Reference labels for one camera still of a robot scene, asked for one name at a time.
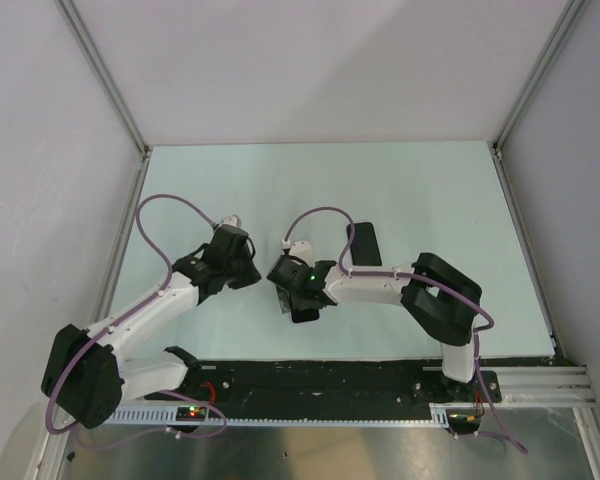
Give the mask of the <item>black smartphone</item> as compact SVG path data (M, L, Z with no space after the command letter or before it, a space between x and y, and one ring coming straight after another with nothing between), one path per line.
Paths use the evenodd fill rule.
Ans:
M318 309L293 309L290 314L291 321L294 324L314 322L320 318L320 311Z

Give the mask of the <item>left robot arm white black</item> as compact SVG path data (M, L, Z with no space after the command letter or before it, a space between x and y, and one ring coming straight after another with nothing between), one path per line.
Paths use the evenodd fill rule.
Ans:
M93 429L127 400L162 390L181 399L194 397L202 376L195 357L167 347L151 358L134 350L169 322L200 306L224 288L239 290L258 283L255 248L249 234L219 224L208 243L170 264L165 280L148 296L117 317L81 329L73 324L55 336L41 382L48 398L47 424L60 407L74 421Z

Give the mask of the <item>black phone case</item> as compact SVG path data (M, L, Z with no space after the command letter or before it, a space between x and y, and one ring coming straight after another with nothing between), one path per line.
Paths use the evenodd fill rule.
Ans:
M357 222L346 227L347 237L353 234L349 246L352 264L363 267L381 267L382 258L376 236L375 227L371 222Z

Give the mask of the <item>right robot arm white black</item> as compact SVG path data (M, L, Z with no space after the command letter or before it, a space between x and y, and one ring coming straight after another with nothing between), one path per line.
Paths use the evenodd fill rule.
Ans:
M345 272L334 261L309 264L283 254L267 279L276 286L281 304L303 321L317 319L326 307L349 303L405 309L440 343L444 393L463 401L477 390L474 335L482 290L440 257L422 253L407 270L353 267Z

